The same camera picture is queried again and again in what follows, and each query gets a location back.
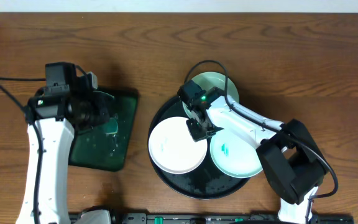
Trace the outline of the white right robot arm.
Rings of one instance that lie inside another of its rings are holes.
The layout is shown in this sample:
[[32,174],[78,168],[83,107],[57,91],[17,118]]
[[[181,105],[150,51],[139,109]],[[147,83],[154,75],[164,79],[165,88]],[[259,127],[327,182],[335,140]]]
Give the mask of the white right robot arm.
[[273,191],[281,198],[281,221],[308,223],[324,176],[332,172],[306,126],[267,119],[235,102],[226,91],[197,84],[180,87],[178,96],[192,112],[186,122],[194,141],[222,132],[239,138],[240,148],[255,151]]

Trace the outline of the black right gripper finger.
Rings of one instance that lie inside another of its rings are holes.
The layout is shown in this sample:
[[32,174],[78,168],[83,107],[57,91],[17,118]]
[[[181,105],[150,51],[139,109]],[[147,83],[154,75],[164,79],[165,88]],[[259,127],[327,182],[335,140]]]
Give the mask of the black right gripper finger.
[[212,124],[210,127],[208,127],[208,128],[206,129],[206,136],[207,136],[207,137],[212,137],[212,136],[214,136],[217,132],[219,132],[219,131],[221,131],[221,130],[223,130],[223,128],[218,127],[218,126],[215,126],[215,125]]
[[200,125],[195,119],[188,119],[186,121],[186,125],[194,142],[208,139],[206,130],[204,130],[202,125]]

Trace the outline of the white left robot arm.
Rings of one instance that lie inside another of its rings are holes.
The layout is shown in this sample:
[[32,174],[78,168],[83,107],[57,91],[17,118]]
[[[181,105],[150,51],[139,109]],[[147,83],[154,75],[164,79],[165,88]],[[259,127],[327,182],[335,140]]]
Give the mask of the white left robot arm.
[[29,164],[17,223],[71,223],[67,205],[70,149],[78,129],[109,119],[106,96],[95,86],[48,86],[28,100]]

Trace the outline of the white round plate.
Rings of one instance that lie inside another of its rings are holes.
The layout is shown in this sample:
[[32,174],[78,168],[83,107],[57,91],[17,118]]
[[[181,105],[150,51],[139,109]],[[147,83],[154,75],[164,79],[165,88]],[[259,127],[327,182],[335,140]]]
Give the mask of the white round plate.
[[149,136],[149,154],[158,168],[171,174],[195,170],[206,157],[207,140],[194,141],[184,117],[167,118]]

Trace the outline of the yellow green scrubbing sponge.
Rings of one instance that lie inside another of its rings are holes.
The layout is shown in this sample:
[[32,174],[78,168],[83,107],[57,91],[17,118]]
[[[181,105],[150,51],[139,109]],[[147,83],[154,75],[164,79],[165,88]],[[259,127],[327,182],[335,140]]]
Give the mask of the yellow green scrubbing sponge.
[[105,134],[116,134],[118,132],[118,123],[116,118],[110,118],[107,123],[101,126]]

